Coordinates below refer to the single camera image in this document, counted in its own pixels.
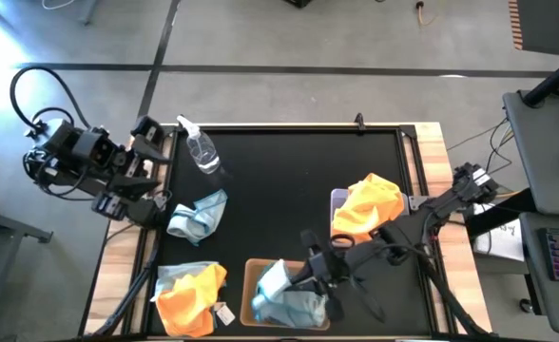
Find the grey metal leg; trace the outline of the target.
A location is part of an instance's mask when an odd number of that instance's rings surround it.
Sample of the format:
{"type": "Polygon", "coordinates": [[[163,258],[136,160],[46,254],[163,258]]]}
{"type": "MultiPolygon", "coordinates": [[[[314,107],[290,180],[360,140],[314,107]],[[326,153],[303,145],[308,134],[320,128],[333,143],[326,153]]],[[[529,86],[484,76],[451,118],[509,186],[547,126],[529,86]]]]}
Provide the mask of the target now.
{"type": "Polygon", "coordinates": [[[79,22],[84,26],[90,24],[94,11],[100,0],[83,0],[79,22]]]}

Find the light blue microfiber towel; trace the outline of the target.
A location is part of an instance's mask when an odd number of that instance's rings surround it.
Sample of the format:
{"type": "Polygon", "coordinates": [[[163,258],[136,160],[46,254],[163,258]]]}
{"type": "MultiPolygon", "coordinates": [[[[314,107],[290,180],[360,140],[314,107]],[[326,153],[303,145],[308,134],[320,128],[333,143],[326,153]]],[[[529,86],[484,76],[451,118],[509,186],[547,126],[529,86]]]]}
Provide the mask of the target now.
{"type": "Polygon", "coordinates": [[[157,280],[155,283],[154,294],[150,302],[155,302],[163,291],[172,290],[176,280],[184,276],[197,276],[210,265],[217,264],[217,261],[197,261],[183,263],[179,265],[159,266],[157,268],[157,280]]]}
{"type": "Polygon", "coordinates": [[[218,229],[227,200],[226,193],[219,190],[195,201],[193,208],[178,204],[170,217],[166,232],[198,246],[218,229]]]}
{"type": "Polygon", "coordinates": [[[276,261],[260,278],[257,292],[251,301],[254,311],[260,310],[292,285],[290,273],[283,259],[276,261]]]}
{"type": "Polygon", "coordinates": [[[326,297],[308,291],[288,291],[273,297],[257,294],[251,302],[255,319],[289,328],[320,328],[327,321],[326,297]]]}

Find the brown plastic basket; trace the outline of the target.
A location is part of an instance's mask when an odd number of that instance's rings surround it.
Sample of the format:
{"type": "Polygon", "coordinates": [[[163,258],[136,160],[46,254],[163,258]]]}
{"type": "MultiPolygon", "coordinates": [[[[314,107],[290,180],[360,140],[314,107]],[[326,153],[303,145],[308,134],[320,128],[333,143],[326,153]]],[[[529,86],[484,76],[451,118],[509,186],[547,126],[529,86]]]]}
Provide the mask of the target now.
{"type": "MultiPolygon", "coordinates": [[[[257,283],[264,273],[276,262],[272,259],[250,258],[245,263],[245,274],[243,280],[242,300],[240,322],[244,326],[250,327],[266,327],[266,328],[289,328],[272,323],[261,323],[255,319],[251,301],[257,292],[257,283]]],[[[300,261],[285,261],[290,276],[295,274],[302,266],[303,262],[300,261]]],[[[326,331],[330,327],[330,321],[320,328],[290,328],[290,329],[305,329],[314,331],[326,331]]]]}

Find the grey desk surface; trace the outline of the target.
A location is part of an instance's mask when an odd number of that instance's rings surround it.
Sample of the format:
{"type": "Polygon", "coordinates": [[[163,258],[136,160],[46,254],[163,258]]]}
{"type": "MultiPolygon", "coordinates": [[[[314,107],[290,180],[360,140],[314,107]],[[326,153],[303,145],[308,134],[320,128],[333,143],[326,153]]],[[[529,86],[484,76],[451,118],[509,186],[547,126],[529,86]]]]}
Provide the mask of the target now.
{"type": "Polygon", "coordinates": [[[559,215],[559,97],[537,107],[526,105],[516,92],[502,100],[536,209],[559,215]]]}

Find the wooden table with black frame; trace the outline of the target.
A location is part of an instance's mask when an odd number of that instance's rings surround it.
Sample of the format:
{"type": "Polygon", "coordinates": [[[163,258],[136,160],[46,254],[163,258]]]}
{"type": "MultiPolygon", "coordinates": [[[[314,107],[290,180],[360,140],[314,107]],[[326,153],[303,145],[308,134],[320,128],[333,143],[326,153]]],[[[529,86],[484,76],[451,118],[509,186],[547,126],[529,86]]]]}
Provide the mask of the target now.
{"type": "MultiPolygon", "coordinates": [[[[396,123],[395,126],[413,134],[411,138],[403,138],[403,145],[411,186],[416,193],[438,195],[446,190],[450,185],[451,165],[440,123],[396,123]]],[[[461,215],[453,215],[452,220],[443,227],[438,238],[446,281],[465,311],[479,326],[489,331],[492,324],[469,234],[461,215]]],[[[149,259],[158,234],[134,227],[126,229],[122,222],[112,221],[106,237],[109,241],[100,254],[79,336],[97,331],[116,310],[149,259]]]]}

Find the black diagonal frame strut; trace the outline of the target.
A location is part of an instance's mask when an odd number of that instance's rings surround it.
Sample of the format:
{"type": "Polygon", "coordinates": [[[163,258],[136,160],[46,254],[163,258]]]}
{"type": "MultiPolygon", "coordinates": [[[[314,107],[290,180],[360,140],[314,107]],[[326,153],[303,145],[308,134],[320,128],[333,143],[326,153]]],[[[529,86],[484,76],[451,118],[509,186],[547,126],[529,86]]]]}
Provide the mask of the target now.
{"type": "Polygon", "coordinates": [[[465,311],[459,301],[451,292],[448,284],[440,277],[433,264],[424,256],[418,256],[419,267],[423,273],[432,281],[440,293],[443,301],[448,305],[450,311],[459,321],[469,335],[487,335],[488,333],[478,326],[473,318],[465,311]]]}
{"type": "Polygon", "coordinates": [[[119,302],[115,311],[108,317],[105,323],[98,330],[91,334],[91,336],[112,336],[119,323],[125,318],[128,310],[133,307],[133,303],[137,297],[137,294],[143,288],[145,283],[150,279],[150,276],[154,271],[154,266],[156,265],[157,254],[159,250],[159,240],[160,234],[156,233],[156,236],[153,239],[152,250],[150,252],[148,261],[144,263],[141,271],[130,282],[125,296],[119,302]]]}

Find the black mat with striped edge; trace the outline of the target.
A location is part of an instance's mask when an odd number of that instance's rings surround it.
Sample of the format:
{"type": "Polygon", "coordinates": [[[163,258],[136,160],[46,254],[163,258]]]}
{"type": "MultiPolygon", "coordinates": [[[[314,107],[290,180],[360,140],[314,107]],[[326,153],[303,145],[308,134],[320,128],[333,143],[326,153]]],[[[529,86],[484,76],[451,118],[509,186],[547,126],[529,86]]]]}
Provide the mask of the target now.
{"type": "Polygon", "coordinates": [[[509,0],[509,12],[516,49],[559,55],[559,0],[509,0]]]}

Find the black monitor pole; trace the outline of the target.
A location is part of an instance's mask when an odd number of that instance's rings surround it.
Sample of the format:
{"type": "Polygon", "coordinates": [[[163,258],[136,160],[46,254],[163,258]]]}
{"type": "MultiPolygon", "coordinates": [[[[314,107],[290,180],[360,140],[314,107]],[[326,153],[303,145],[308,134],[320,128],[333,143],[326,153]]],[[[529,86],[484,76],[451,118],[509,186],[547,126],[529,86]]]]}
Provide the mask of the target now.
{"type": "Polygon", "coordinates": [[[550,74],[543,82],[527,94],[522,95],[525,105],[535,107],[544,101],[552,92],[559,89],[559,68],[550,74]]]}

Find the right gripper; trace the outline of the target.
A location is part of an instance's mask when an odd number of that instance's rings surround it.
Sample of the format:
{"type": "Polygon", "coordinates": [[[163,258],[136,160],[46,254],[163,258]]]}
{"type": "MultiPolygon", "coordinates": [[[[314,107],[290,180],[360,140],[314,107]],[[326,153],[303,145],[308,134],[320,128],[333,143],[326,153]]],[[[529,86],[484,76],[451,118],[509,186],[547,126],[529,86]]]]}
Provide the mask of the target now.
{"type": "Polygon", "coordinates": [[[300,238],[309,251],[309,256],[303,266],[290,277],[291,292],[299,293],[297,304],[311,316],[312,321],[338,322],[344,318],[344,311],[333,286],[349,278],[349,266],[342,254],[322,252],[318,237],[313,231],[302,231],[300,238]]]}

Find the white paper box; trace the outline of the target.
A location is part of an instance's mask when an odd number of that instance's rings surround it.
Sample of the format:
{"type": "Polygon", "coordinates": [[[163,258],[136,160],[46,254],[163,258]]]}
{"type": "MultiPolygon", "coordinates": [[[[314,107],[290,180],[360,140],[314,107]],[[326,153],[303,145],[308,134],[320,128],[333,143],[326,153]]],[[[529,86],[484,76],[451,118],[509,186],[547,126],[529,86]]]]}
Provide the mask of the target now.
{"type": "Polygon", "coordinates": [[[525,256],[520,221],[512,220],[476,237],[472,249],[480,255],[523,262],[525,256]]]}

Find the clear spray bottle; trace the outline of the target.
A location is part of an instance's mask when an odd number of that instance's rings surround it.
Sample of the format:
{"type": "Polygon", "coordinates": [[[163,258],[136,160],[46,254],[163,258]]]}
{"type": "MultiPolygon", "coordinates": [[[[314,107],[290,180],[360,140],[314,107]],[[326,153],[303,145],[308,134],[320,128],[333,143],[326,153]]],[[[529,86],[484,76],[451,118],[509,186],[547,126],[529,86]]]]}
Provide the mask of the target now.
{"type": "Polygon", "coordinates": [[[221,161],[212,140],[184,115],[179,115],[177,121],[187,133],[186,145],[194,163],[204,174],[214,173],[221,165],[221,161]]]}

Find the black table mat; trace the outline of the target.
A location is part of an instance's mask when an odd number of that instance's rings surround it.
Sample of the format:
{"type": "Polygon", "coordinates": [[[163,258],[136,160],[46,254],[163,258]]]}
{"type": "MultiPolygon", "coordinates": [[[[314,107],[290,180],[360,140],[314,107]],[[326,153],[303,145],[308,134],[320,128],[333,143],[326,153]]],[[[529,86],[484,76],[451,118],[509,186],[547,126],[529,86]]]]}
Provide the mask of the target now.
{"type": "Polygon", "coordinates": [[[326,245],[330,237],[331,191],[375,173],[413,194],[402,141],[397,129],[381,128],[357,134],[353,127],[203,129],[220,155],[221,167],[206,175],[194,163],[178,135],[173,165],[168,173],[172,197],[166,223],[178,204],[194,208],[196,200],[218,190],[227,196],[217,231],[194,246],[165,231],[158,252],[159,265],[218,261],[226,270],[220,297],[236,320],[218,320],[207,338],[247,337],[380,337],[430,334],[429,297],[421,289],[416,261],[399,267],[379,259],[362,266],[358,275],[387,314],[385,323],[365,309],[349,283],[337,289],[345,317],[326,331],[244,326],[240,322],[245,263],[250,258],[303,261],[307,250],[301,231],[311,229],[326,245]]]}

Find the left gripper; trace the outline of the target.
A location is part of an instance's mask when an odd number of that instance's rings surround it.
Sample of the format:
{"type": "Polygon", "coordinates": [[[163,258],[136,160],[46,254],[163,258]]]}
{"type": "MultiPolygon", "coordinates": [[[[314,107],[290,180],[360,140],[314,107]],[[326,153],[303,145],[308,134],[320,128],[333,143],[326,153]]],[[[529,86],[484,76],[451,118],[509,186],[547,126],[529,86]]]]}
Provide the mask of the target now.
{"type": "Polygon", "coordinates": [[[145,194],[160,183],[143,178],[143,162],[137,156],[161,164],[171,159],[163,154],[165,133],[163,127],[148,116],[140,117],[130,131],[131,150],[122,144],[112,157],[112,177],[98,192],[91,204],[93,212],[108,219],[157,219],[162,209],[145,194]]]}

